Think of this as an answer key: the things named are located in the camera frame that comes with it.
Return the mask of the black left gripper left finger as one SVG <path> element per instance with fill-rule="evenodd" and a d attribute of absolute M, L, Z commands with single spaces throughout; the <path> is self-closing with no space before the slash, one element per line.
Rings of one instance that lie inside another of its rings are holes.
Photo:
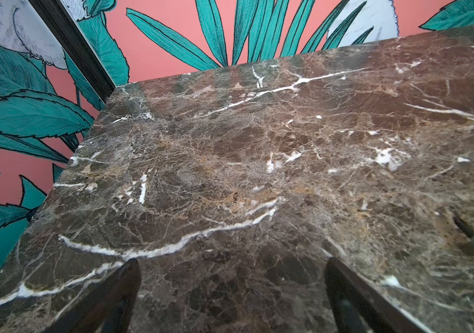
<path fill-rule="evenodd" d="M 140 285 L 138 260 L 130 259 L 44 331 L 127 332 Z"/>

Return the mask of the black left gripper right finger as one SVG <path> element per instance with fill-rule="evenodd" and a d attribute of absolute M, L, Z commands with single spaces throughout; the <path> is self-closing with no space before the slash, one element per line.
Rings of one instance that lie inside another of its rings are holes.
<path fill-rule="evenodd" d="M 338 258 L 324 269 L 328 301 L 339 332 L 425 332 Z"/>

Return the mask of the black corner frame post left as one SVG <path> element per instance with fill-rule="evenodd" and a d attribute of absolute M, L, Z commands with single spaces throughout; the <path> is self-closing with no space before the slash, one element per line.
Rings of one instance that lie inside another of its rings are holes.
<path fill-rule="evenodd" d="M 88 81 L 89 86 L 105 102 L 116 86 L 77 22 L 71 18 L 61 1 L 29 2 Z"/>

